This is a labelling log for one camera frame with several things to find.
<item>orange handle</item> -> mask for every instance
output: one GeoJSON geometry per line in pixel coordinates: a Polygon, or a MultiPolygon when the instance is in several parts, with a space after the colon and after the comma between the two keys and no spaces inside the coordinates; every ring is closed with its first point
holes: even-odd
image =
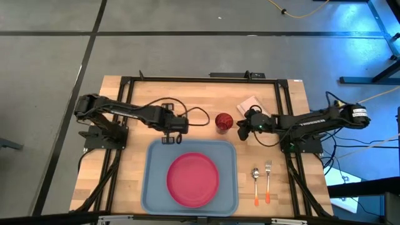
{"type": "Polygon", "coordinates": [[[256,198],[254,199],[254,205],[258,206],[258,196],[256,196],[256,198]]]}
{"type": "Polygon", "coordinates": [[[270,203],[271,202],[271,200],[269,199],[269,191],[267,191],[267,194],[265,196],[265,202],[266,203],[270,203]]]}

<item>plastic tray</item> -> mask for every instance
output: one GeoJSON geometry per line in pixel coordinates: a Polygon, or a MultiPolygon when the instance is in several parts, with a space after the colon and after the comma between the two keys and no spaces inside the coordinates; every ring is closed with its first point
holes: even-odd
{"type": "Polygon", "coordinates": [[[230,216],[238,208],[236,150],[226,141],[183,140],[181,144],[153,141],[147,150],[141,206],[149,214],[173,216],[230,216]],[[169,194],[166,176],[172,162],[184,153],[203,153],[216,165],[219,188],[214,199],[199,208],[178,204],[169,194]]]}

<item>spoon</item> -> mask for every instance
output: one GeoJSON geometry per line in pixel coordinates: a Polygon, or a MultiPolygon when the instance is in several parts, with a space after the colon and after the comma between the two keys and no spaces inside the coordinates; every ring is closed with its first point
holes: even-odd
{"type": "Polygon", "coordinates": [[[255,187],[255,195],[254,195],[254,205],[258,206],[258,195],[257,195],[257,178],[260,175],[260,172],[257,168],[254,168],[251,173],[252,177],[254,178],[254,187],[255,187]]]}

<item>wooden tabletop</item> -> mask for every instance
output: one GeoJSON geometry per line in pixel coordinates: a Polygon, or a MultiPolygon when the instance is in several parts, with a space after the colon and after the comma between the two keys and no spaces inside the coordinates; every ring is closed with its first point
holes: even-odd
{"type": "MultiPolygon", "coordinates": [[[[120,76],[105,76],[99,94],[110,99],[116,99],[120,80],[120,76]]],[[[288,83],[294,114],[308,113],[309,107],[303,82],[301,80],[289,80],[288,83]]],[[[288,171],[284,154],[279,145],[275,147],[261,146],[253,135],[250,135],[247,141],[240,141],[236,132],[238,129],[236,121],[243,119],[236,106],[251,96],[256,96],[269,113],[278,113],[273,85],[136,81],[131,104],[144,105],[165,96],[180,99],[188,108],[199,106],[206,110],[211,117],[208,126],[191,126],[189,133],[183,136],[184,139],[219,139],[229,141],[235,146],[239,206],[233,216],[293,216],[288,171]],[[230,114],[234,119],[234,127],[224,135],[216,132],[213,123],[216,115],[222,112],[230,114]],[[272,160],[270,204],[265,203],[266,175],[262,170],[265,161],[268,159],[272,160]],[[254,180],[251,177],[251,169],[254,167],[261,168],[262,171],[261,177],[257,181],[260,198],[258,207],[254,205],[254,180]]],[[[284,112],[287,113],[286,103],[284,102],[283,105],[284,112]]],[[[175,112],[183,113],[183,107],[175,104],[175,112]]],[[[207,121],[206,116],[201,111],[189,112],[188,118],[190,123],[193,124],[201,124],[207,121]]],[[[146,151],[149,144],[155,139],[160,139],[163,134],[149,129],[142,122],[133,119],[128,119],[127,125],[129,126],[129,137],[119,165],[112,213],[145,214],[140,200],[146,151]]],[[[263,143],[271,144],[277,140],[276,134],[260,135],[260,141],[263,143]]],[[[333,214],[321,162],[313,154],[302,154],[302,158],[308,188],[323,208],[328,213],[333,214]]],[[[98,184],[103,159],[104,150],[96,150],[82,160],[71,201],[71,209],[78,208],[98,184]]],[[[108,187],[105,188],[101,209],[105,208],[107,193],[108,187]]],[[[300,211],[304,214],[303,197],[298,187],[297,195],[300,211]]]]}

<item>gray floor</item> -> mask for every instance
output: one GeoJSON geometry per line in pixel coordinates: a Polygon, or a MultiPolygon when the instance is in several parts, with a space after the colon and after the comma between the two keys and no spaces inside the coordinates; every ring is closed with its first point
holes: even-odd
{"type": "MultiPolygon", "coordinates": [[[[277,0],[292,14],[320,5],[277,0]]],[[[90,31],[100,0],[0,0],[0,31],[90,31]]],[[[400,30],[385,1],[374,1],[391,34],[400,30]]],[[[280,15],[266,0],[114,0],[101,31],[379,31],[365,3],[330,2],[304,19],[280,15]]],[[[24,144],[0,151],[0,218],[30,213],[44,167],[79,71],[88,37],[0,37],[0,136],[24,144]]],[[[104,75],[207,76],[210,72],[266,73],[303,79],[311,109],[326,107],[325,91],[353,102],[392,86],[340,85],[340,76],[374,76],[392,62],[384,39],[334,37],[97,37],[80,94],[98,92],[104,75]]],[[[399,92],[365,103],[371,125],[338,136],[364,141],[397,133],[399,92]]],[[[87,129],[71,120],[45,214],[68,211],[87,129]]],[[[340,141],[341,144],[352,144],[340,141]]],[[[332,142],[324,147],[332,151],[332,142]]],[[[338,155],[353,149],[338,149],[338,155]]],[[[368,149],[340,160],[342,170],[364,179],[399,174],[392,149],[368,149]]]]}

